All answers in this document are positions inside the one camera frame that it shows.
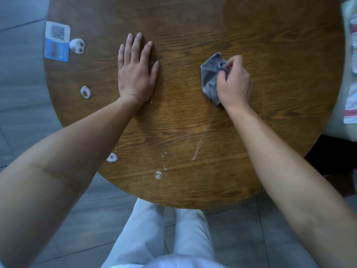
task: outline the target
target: person's leg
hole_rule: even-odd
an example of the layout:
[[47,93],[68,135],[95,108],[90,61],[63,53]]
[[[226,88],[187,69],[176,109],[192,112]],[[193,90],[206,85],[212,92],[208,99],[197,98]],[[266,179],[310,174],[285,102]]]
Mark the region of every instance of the person's leg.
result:
[[215,261],[210,230],[201,210],[176,209],[173,252]]
[[133,212],[101,268],[142,264],[163,254],[164,207],[137,199]]

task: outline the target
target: person's right arm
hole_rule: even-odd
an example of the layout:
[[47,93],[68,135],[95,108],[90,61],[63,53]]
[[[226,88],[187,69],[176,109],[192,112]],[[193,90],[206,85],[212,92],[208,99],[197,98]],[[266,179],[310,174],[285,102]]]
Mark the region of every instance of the person's right arm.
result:
[[357,265],[357,216],[342,196],[250,108],[251,79],[241,56],[217,92],[266,192],[321,267]]

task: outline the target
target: microfiber cloth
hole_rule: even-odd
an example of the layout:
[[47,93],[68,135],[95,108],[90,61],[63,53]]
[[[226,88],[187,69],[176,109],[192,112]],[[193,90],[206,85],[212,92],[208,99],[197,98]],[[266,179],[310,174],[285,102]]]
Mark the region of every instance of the microfiber cloth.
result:
[[226,78],[228,78],[231,68],[226,69],[226,61],[220,52],[212,55],[201,65],[202,91],[215,105],[221,103],[217,95],[217,74],[221,70],[226,72]]

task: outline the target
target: blue and white card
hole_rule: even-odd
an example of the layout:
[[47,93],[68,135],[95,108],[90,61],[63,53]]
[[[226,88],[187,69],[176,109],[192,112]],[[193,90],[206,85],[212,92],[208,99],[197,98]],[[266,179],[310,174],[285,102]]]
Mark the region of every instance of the blue and white card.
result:
[[68,62],[71,28],[68,25],[47,21],[45,27],[45,57]]

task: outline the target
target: qr code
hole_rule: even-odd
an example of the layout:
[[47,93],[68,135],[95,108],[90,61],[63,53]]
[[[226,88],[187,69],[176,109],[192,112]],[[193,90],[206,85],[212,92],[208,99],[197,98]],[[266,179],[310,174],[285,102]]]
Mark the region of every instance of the qr code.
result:
[[57,25],[52,25],[52,37],[54,39],[65,40],[65,28]]

